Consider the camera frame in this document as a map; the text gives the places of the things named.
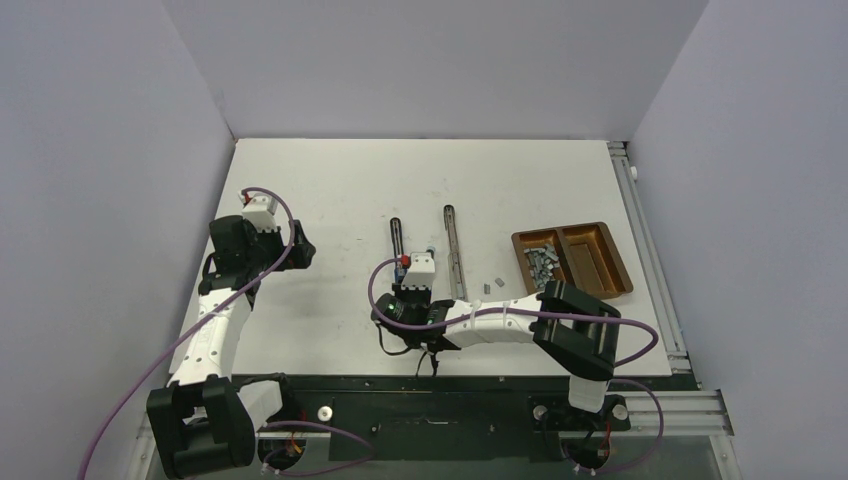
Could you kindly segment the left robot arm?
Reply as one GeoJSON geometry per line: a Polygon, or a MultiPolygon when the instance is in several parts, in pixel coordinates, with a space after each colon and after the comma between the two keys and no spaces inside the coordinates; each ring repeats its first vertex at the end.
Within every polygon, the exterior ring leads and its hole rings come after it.
{"type": "Polygon", "coordinates": [[[168,384],[151,391],[146,412],[165,475],[190,479],[245,467],[266,423],[289,428],[297,401],[280,373],[239,387],[232,380],[241,331],[254,310],[263,272],[306,269],[316,252],[300,221],[285,240],[270,214],[230,215],[209,225],[213,251],[198,286],[199,312],[183,360],[168,384]]]}

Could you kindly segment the blue stapler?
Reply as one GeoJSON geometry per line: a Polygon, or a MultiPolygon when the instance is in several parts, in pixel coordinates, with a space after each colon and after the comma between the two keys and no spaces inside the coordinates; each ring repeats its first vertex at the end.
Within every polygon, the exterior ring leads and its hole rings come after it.
{"type": "Polygon", "coordinates": [[[400,283],[405,274],[405,268],[401,261],[404,256],[402,222],[399,217],[393,217],[389,221],[390,238],[392,242],[393,256],[397,259],[394,267],[395,282],[400,283]]]}

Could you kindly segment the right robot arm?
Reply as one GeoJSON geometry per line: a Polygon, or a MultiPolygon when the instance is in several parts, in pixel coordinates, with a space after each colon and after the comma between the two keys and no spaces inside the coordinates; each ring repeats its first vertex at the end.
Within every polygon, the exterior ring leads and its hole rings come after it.
{"type": "Polygon", "coordinates": [[[605,413],[621,313],[562,281],[537,294],[483,303],[442,300],[415,303],[392,293],[371,299],[371,319],[413,347],[436,354],[481,344],[533,344],[569,374],[567,419],[589,428],[605,413]]]}

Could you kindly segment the silver black stapler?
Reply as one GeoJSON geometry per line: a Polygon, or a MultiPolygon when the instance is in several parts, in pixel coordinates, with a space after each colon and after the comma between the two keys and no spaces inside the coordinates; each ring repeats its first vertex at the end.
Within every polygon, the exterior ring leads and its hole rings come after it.
{"type": "Polygon", "coordinates": [[[456,213],[453,205],[445,205],[443,208],[445,229],[448,236],[448,267],[451,281],[451,294],[455,300],[466,301],[468,293],[462,266],[458,234],[456,230],[456,213]]]}

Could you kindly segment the brown plastic divided tray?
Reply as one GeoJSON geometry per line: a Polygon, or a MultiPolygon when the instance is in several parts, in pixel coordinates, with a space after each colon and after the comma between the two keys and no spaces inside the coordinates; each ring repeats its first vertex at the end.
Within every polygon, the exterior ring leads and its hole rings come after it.
{"type": "Polygon", "coordinates": [[[604,222],[547,227],[515,232],[511,241],[526,290],[534,290],[523,249],[554,245],[561,262],[559,281],[574,285],[602,300],[634,291],[634,286],[613,235],[604,222]]]}

